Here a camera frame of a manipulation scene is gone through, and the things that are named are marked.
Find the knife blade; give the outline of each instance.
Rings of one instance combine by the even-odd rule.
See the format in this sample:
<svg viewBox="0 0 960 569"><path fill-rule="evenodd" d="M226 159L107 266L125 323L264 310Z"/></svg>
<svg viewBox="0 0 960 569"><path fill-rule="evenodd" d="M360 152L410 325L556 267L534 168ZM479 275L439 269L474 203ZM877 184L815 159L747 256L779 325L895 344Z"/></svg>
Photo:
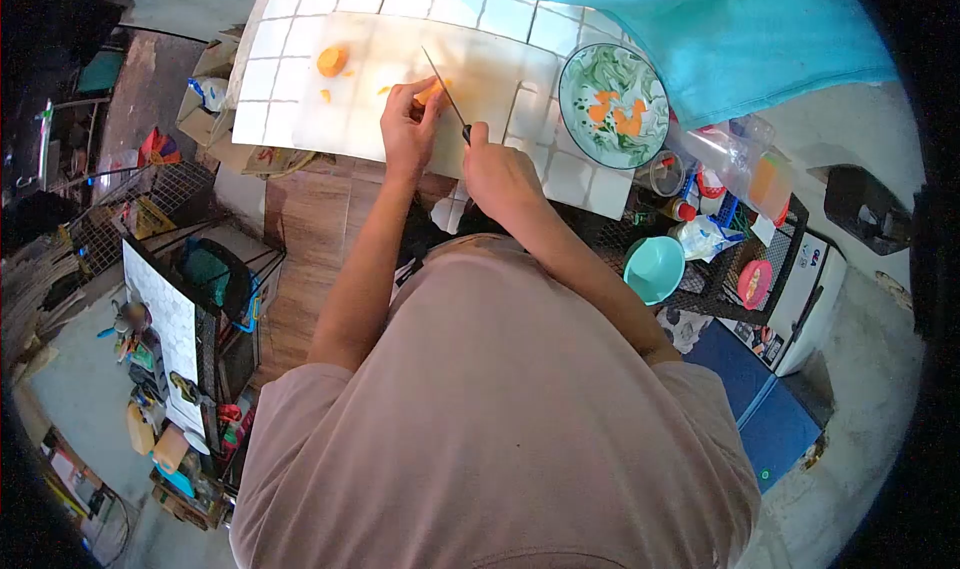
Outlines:
<svg viewBox="0 0 960 569"><path fill-rule="evenodd" d="M464 116L460 114L460 109L457 108L457 103L453 101L453 96L450 95L450 90L447 89L447 84L444 83L444 79L440 77L440 72L437 71L437 66L433 64L433 60L430 59L430 54L427 53L426 48L421 46L421 50L426 54L426 62L430 63L430 69L433 70L433 74L437 75L437 81L439 86L443 88L443 93L446 94L448 100L450 100L450 106L453 107L453 112L457 114L457 119L460 119L460 124L463 126L461 135L463 139L466 140L466 144L470 145L471 143L471 128L473 125L467 125L467 122L464 120Z"/></svg>

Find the plastic cup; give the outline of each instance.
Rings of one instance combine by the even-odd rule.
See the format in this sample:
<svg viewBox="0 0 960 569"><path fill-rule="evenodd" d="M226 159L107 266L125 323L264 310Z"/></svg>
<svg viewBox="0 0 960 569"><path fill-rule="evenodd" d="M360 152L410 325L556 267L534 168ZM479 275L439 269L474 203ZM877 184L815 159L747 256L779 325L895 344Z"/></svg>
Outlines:
<svg viewBox="0 0 960 569"><path fill-rule="evenodd" d="M661 150L633 176L634 183L664 198L680 193L686 180L684 161L670 150Z"/></svg>

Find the blue towel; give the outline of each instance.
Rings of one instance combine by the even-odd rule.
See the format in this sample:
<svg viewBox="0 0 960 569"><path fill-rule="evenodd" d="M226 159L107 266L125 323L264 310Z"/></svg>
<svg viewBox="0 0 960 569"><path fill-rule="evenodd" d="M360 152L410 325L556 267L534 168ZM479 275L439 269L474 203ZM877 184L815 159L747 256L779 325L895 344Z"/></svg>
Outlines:
<svg viewBox="0 0 960 569"><path fill-rule="evenodd" d="M858 0L552 0L602 10L650 57L685 129L897 70Z"/></svg>

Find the bowl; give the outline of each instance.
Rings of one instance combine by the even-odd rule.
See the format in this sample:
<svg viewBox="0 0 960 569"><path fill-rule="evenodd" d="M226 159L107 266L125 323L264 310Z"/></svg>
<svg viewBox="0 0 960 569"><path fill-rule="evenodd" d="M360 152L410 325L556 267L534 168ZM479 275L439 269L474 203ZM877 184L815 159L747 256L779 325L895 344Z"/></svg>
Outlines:
<svg viewBox="0 0 960 569"><path fill-rule="evenodd" d="M664 145L670 109L663 84L639 54L593 44L563 66L559 113L584 154L604 167L631 169Z"/></svg>
<svg viewBox="0 0 960 569"><path fill-rule="evenodd" d="M623 281L649 307L677 289L685 265L684 248L676 239L639 239L627 250Z"/></svg>

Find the small bottle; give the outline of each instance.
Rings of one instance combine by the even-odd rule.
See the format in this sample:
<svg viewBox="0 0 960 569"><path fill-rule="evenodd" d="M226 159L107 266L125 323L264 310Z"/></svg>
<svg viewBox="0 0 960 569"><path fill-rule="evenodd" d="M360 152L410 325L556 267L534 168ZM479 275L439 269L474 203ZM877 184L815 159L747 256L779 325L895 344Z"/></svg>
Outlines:
<svg viewBox="0 0 960 569"><path fill-rule="evenodd" d="M697 217L697 209L683 198L671 198L659 211L675 221L692 221Z"/></svg>

